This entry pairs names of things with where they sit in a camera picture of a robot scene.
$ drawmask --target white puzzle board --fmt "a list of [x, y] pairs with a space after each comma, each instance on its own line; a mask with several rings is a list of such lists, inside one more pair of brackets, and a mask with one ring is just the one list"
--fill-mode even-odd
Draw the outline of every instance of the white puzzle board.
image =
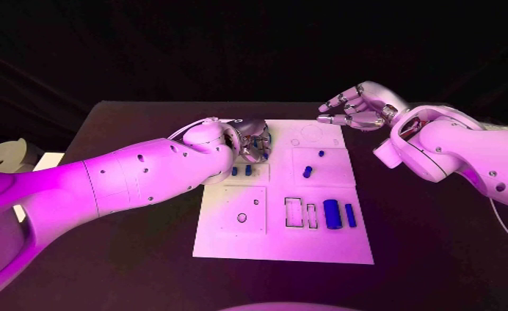
[[[252, 164], [253, 174], [246, 176], [247, 162], [239, 158], [239, 175], [205, 186], [192, 256], [374, 264], [341, 127], [315, 120], [267, 120], [267, 124], [269, 160]], [[306, 166], [314, 168], [309, 179]], [[340, 202], [338, 230], [327, 228], [328, 199]], [[354, 228], [347, 203], [355, 212]], [[304, 227], [288, 227], [288, 218], [304, 221]]]

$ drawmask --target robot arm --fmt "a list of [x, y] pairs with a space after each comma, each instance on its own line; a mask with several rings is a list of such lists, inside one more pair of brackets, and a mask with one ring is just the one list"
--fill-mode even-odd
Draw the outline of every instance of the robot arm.
[[[0, 290], [74, 227], [223, 181], [239, 156], [266, 161], [272, 148], [263, 120], [226, 123], [208, 118], [192, 125], [172, 139], [142, 142], [41, 172], [0, 174]], [[26, 237], [13, 221], [13, 205], [26, 212]]]
[[347, 103], [347, 114], [322, 114], [318, 121], [364, 131], [387, 124], [390, 138], [374, 154], [390, 168], [405, 163], [418, 176], [436, 183], [458, 172], [485, 196], [508, 204], [508, 131], [488, 131], [448, 106], [412, 109], [400, 96], [371, 81], [332, 98], [319, 110], [341, 103]]

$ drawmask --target black curtain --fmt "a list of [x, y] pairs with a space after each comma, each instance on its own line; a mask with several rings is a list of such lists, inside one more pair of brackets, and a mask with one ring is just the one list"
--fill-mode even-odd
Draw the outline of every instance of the black curtain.
[[101, 100], [325, 101], [361, 81], [508, 122], [507, 0], [0, 0], [3, 140]]

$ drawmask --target table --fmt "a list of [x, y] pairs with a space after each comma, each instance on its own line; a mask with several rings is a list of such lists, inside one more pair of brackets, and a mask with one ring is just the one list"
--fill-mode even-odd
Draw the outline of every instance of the table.
[[[207, 116], [312, 119], [319, 103], [101, 102], [61, 164], [168, 136]], [[426, 182], [371, 151], [387, 129], [344, 129], [373, 266], [192, 257], [202, 186], [71, 230], [0, 292], [3, 310], [220, 310], [269, 301], [360, 310], [506, 310], [508, 235], [452, 175]]]

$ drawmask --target wire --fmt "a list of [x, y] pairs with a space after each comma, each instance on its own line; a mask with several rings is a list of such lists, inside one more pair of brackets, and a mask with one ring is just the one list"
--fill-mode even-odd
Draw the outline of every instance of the wire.
[[195, 126], [195, 124], [198, 124], [200, 122], [204, 122], [208, 118], [200, 119], [197, 122], [194, 122], [192, 124], [187, 125], [181, 130], [177, 130], [172, 135], [169, 136], [169, 140], [174, 140], [175, 137], [184, 132], [187, 131], [191, 127]]
[[498, 213], [498, 209], [495, 208], [495, 204], [494, 204], [494, 200], [491, 200], [491, 204], [493, 204], [493, 209], [494, 209], [494, 213], [495, 213], [495, 216], [498, 217], [498, 220], [500, 220], [500, 224], [503, 226], [503, 229], [506, 230], [506, 232], [508, 233], [508, 228], [506, 226], [506, 224], [503, 223], [503, 220], [501, 220], [501, 217], [500, 217], [500, 213]]

